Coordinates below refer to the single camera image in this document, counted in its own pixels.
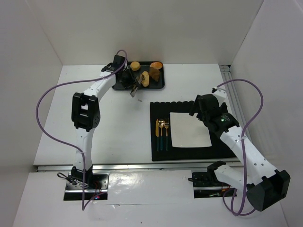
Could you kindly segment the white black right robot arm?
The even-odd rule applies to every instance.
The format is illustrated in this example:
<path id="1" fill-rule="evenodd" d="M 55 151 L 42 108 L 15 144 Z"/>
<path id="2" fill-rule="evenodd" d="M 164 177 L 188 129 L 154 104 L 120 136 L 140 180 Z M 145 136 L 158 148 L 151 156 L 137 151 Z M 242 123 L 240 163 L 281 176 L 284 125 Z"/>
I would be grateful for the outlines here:
<path id="1" fill-rule="evenodd" d="M 286 197 L 290 175 L 279 171 L 258 151 L 239 122 L 227 110 L 226 93 L 213 88 L 210 94 L 197 95 L 189 112 L 204 123 L 243 164 L 243 172 L 217 161 L 207 168 L 211 182 L 222 182 L 242 192 L 251 206 L 264 211 Z"/>

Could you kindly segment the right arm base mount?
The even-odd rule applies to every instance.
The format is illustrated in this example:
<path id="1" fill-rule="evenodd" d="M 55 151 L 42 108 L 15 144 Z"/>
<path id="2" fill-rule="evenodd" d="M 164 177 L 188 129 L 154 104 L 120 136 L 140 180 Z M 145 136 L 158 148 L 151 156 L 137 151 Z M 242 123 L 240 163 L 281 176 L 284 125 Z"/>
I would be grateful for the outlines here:
<path id="1" fill-rule="evenodd" d="M 227 197 L 233 195 L 233 187 L 226 183 L 213 181 L 208 172 L 192 172 L 187 179 L 193 185 L 194 198 L 219 198 L 225 193 Z"/>

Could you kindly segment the grey metal tongs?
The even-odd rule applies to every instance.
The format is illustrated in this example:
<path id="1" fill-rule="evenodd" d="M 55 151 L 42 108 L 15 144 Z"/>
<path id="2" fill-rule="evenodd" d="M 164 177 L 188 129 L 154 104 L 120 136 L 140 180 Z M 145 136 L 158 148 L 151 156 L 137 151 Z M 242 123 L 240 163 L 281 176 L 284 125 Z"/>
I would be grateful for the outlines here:
<path id="1" fill-rule="evenodd" d="M 145 77 L 139 73 L 137 75 L 133 75 L 133 79 L 134 79 L 134 84 L 133 84 L 133 87 L 132 87 L 132 90 L 130 92 L 130 96 L 131 97 L 135 97 L 135 94 L 137 92 L 137 90 L 139 89 L 139 87 L 142 85 L 142 81 L 145 79 Z"/>

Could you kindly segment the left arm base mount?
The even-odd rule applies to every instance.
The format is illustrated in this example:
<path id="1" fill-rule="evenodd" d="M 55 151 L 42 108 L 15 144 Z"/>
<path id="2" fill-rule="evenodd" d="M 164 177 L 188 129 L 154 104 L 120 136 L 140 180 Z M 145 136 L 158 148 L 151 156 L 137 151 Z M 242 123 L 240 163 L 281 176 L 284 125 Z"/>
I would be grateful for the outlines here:
<path id="1" fill-rule="evenodd" d="M 64 191 L 64 201 L 80 201 L 82 200 L 82 187 L 85 189 L 85 200 L 107 200 L 109 174 L 92 175 L 89 183 L 84 183 L 82 180 L 73 179 L 71 174 L 65 175 L 57 173 L 57 176 L 66 180 Z"/>

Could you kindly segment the long yellow bread roll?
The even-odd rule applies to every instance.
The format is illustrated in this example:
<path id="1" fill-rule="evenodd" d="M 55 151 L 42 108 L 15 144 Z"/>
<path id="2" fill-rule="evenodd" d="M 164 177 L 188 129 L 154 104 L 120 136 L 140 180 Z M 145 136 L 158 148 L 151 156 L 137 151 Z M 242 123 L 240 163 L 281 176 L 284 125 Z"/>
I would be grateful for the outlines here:
<path id="1" fill-rule="evenodd" d="M 147 71 L 143 71 L 142 74 L 140 75 L 141 79 L 141 85 L 143 87 L 148 87 L 150 84 L 150 75 Z"/>

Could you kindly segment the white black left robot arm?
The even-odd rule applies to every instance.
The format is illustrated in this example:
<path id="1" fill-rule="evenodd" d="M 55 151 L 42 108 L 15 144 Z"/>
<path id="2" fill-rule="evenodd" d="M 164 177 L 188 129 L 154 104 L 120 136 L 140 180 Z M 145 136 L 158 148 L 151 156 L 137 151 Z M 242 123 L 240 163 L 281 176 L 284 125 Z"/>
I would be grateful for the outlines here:
<path id="1" fill-rule="evenodd" d="M 127 60 L 114 61 L 106 65 L 89 88 L 72 97 L 71 120 L 76 129 L 76 155 L 71 169 L 71 179 L 91 185 L 92 173 L 92 139 L 100 123 L 99 102 L 105 93 L 116 83 L 116 75 L 127 69 Z"/>

